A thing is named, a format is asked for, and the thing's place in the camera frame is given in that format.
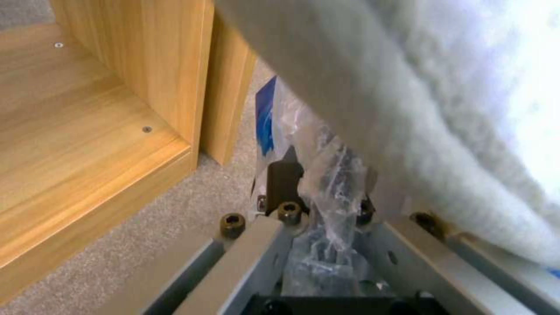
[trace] metal bracket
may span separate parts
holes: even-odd
[[[354,247],[400,296],[429,292],[452,314],[532,313],[408,219],[370,224]]]

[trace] metal frame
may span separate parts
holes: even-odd
[[[560,281],[541,266],[476,237],[446,240],[461,258],[539,314],[560,314]]]
[[[185,233],[143,266],[98,314],[170,314],[222,257],[223,245]]]
[[[408,219],[370,224],[354,247],[401,296],[427,291],[452,314],[532,313]]]
[[[175,314],[240,314],[253,295],[272,292],[291,245],[282,222],[258,216]]]

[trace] plush material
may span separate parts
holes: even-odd
[[[218,0],[365,162],[444,220],[560,267],[560,6]]]

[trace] wood grain surface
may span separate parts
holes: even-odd
[[[192,146],[196,166],[211,0],[50,0],[57,22]]]
[[[193,155],[58,25],[0,33],[0,95],[3,303],[185,177]]]
[[[255,61],[241,35],[215,14],[200,147],[222,165],[237,141]]]

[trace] bolt head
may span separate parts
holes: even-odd
[[[223,237],[236,239],[245,230],[245,218],[235,212],[226,214],[220,220],[220,233]]]
[[[278,219],[287,225],[297,225],[301,221],[301,207],[297,202],[282,202],[277,209]]]

